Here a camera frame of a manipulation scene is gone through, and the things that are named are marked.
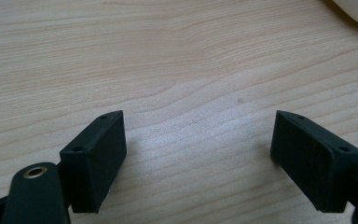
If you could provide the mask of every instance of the wooden table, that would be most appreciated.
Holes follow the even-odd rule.
[[[269,158],[278,109],[358,147],[358,24],[330,1],[0,0],[0,197],[120,109],[127,159],[73,223],[350,223]]]

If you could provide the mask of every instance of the black bracket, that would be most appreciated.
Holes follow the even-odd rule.
[[[303,116],[278,111],[271,157],[317,210],[342,213],[355,206],[358,223],[358,148]]]
[[[98,213],[127,155],[123,112],[98,117],[61,152],[17,172],[0,199],[0,223],[70,223],[75,213]]]

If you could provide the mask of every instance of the wood grain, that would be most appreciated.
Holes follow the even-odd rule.
[[[73,223],[350,223],[269,158],[277,109],[358,146],[358,24],[327,0],[0,0],[0,197],[119,109],[128,157]]]

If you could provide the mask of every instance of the table surface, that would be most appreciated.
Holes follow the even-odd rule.
[[[330,1],[0,0],[0,197],[123,110],[128,156],[73,223],[349,223],[269,158],[278,109],[358,147],[358,24]]]

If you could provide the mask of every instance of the screw hole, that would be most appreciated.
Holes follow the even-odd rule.
[[[83,149],[83,147],[74,147],[74,148],[72,148],[72,150],[73,150],[74,152],[81,151],[82,149]]]
[[[350,151],[350,149],[347,147],[339,147],[339,149],[341,149],[342,151]]]
[[[44,166],[38,166],[35,168],[32,168],[31,170],[28,170],[25,172],[24,177],[27,179],[37,178],[44,174],[48,170],[47,167]]]

